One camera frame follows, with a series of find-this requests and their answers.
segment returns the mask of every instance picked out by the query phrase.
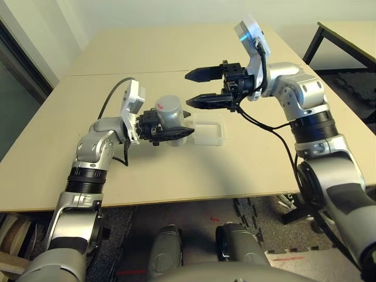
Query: gray cylindrical object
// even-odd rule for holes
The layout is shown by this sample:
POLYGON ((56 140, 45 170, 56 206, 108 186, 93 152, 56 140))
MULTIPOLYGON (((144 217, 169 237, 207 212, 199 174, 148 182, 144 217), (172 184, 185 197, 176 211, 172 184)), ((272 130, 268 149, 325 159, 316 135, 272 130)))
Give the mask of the gray cylindrical object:
MULTIPOLYGON (((166 95, 155 102, 155 109, 162 124, 163 130, 173 127, 185 126, 182 105, 175 95, 166 95)), ((168 141, 171 146, 181 146, 187 141, 187 137, 168 141)))

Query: gray carpet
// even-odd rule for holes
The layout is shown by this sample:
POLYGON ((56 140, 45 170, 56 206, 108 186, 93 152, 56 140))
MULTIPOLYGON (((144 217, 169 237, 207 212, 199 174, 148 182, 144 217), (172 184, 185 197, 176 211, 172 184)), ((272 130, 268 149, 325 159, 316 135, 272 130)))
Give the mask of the gray carpet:
POLYGON ((276 196, 237 199, 235 205, 244 225, 269 253, 325 250, 333 246, 324 234, 312 230, 311 221, 302 219, 284 225, 281 216, 290 210, 278 204, 276 196))

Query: clear plastic container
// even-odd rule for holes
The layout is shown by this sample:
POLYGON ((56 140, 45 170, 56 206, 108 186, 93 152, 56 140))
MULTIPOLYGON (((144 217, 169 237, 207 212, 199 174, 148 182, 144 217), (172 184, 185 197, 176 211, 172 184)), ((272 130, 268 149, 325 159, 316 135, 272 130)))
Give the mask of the clear plastic container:
POLYGON ((224 121, 222 115, 195 113, 193 114, 193 128, 194 144, 223 145, 224 121))

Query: table surface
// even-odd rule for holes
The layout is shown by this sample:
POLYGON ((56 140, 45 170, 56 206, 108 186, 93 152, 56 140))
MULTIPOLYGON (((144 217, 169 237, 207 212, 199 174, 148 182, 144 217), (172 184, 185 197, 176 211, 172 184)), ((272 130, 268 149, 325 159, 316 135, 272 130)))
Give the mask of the table surface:
POLYGON ((318 25, 376 62, 376 21, 320 21, 318 25))
MULTIPOLYGON (((98 34, 73 64, 69 75, 188 71, 217 66, 222 60, 248 65, 249 56, 240 43, 236 23, 119 28, 98 34)), ((303 61, 267 25, 260 25, 269 45, 269 62, 303 61)))
MULTIPOLYGON (((314 74, 271 29, 263 30, 267 31, 268 44, 273 52, 269 62, 293 61, 300 63, 307 73, 314 74)), ((236 36, 231 35, 232 32, 234 33, 232 26, 225 31, 218 29, 217 36, 232 37, 231 40, 237 44, 231 43, 232 49, 227 46, 227 53, 237 53, 239 61, 246 62, 247 54, 236 36)), ((121 30, 110 33, 119 34, 121 30)), ((203 46, 211 44, 211 41, 202 42, 203 46)), ((143 55, 138 54, 140 61, 145 58, 143 55)), ((202 58, 194 59, 207 62, 205 55, 201 56, 202 58)), ((87 58, 87 54, 84 53, 82 57, 87 58)), ((176 67, 174 63, 171 60, 172 68, 176 67)), ((154 61, 149 68, 157 69, 162 66, 162 63, 154 61)), ((186 71, 135 71, 126 75, 66 76, 0 163, 0 210, 50 210, 55 207, 59 193, 65 188, 79 139, 95 121, 108 92, 125 76, 134 76, 146 88, 146 102, 142 110, 151 108, 159 97, 167 94, 177 95, 183 102, 200 93, 220 92, 222 81, 194 83, 184 79, 185 73, 186 71)), ((103 116, 119 115, 126 87, 127 84, 124 84, 115 92, 103 116)), ((338 130, 346 135, 366 182, 376 183, 375 136, 327 85, 325 88, 338 130)), ((277 126, 286 122, 276 99, 266 98, 253 103, 246 101, 242 106, 266 124, 277 126)), ((183 107, 191 113, 208 113, 186 105, 183 107)), ((298 192, 287 153, 274 135, 249 124, 241 116, 228 110, 212 110, 209 113, 219 113, 224 119, 226 141, 223 146, 194 145, 191 137, 183 147, 170 147, 165 143, 153 147, 146 141, 132 146, 129 150, 129 167, 116 161, 111 163, 103 190, 103 205, 298 192)), ((188 126, 190 122, 191 117, 187 120, 188 126)), ((278 131, 293 150, 294 138, 289 128, 278 131)), ((115 155, 122 157, 121 146, 117 148, 115 155)))

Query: black table frame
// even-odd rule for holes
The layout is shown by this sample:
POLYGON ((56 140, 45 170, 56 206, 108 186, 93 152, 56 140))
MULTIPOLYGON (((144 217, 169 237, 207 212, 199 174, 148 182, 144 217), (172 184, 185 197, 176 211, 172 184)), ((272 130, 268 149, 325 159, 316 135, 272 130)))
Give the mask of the black table frame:
POLYGON ((340 38, 336 37, 326 29, 322 28, 321 26, 318 27, 317 32, 315 36, 312 39, 312 42, 310 46, 308 47, 304 57, 303 61, 306 64, 310 64, 312 61, 313 56, 315 55, 318 47, 320 46, 323 39, 326 38, 330 42, 337 45, 339 48, 341 48, 343 51, 348 53, 350 56, 354 57, 356 60, 361 62, 363 65, 365 65, 368 69, 375 72, 376 71, 376 61, 370 59, 368 56, 365 56, 363 53, 359 52, 359 50, 356 50, 351 45, 346 43, 345 41, 341 40, 340 38))

